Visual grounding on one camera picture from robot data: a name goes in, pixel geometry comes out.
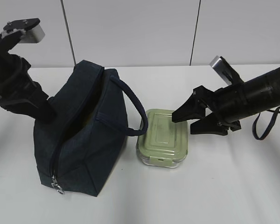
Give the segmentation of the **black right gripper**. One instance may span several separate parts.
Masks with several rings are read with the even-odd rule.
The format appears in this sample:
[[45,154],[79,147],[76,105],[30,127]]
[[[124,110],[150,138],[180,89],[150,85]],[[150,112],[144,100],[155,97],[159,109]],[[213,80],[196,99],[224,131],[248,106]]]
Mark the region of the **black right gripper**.
[[[190,125],[190,134],[226,136],[228,130],[241,129],[239,120],[245,114],[246,104],[243,83],[229,85],[216,91],[210,91],[201,85],[172,113],[172,122],[200,119]],[[206,108],[212,113],[205,117]]]

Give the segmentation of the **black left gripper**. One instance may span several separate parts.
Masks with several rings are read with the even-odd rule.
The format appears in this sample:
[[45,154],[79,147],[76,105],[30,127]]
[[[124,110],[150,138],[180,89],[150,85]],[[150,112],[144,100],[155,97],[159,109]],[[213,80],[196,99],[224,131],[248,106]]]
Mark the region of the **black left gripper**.
[[0,107],[44,123],[52,122],[56,112],[48,102],[49,96],[28,74],[30,68],[30,63],[17,55],[0,57]]

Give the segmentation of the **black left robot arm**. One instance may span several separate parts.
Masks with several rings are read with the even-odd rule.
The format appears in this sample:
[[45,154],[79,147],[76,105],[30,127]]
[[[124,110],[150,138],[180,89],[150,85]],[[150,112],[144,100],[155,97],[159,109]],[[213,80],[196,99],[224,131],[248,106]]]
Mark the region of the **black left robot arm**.
[[41,85],[28,74],[30,63],[23,57],[9,53],[20,42],[20,37],[19,31],[6,37],[0,34],[0,107],[50,123],[56,118],[56,112]]

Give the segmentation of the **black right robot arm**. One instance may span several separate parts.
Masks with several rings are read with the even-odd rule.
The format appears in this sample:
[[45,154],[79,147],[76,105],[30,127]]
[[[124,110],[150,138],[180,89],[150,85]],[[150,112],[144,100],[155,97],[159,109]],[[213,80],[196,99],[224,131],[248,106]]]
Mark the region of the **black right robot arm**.
[[280,67],[244,82],[238,75],[225,88],[211,91],[204,86],[193,90],[189,99],[172,113],[175,123],[195,120],[191,134],[226,136],[228,130],[241,129],[240,120],[275,108],[262,136],[264,139],[275,124],[280,111]]

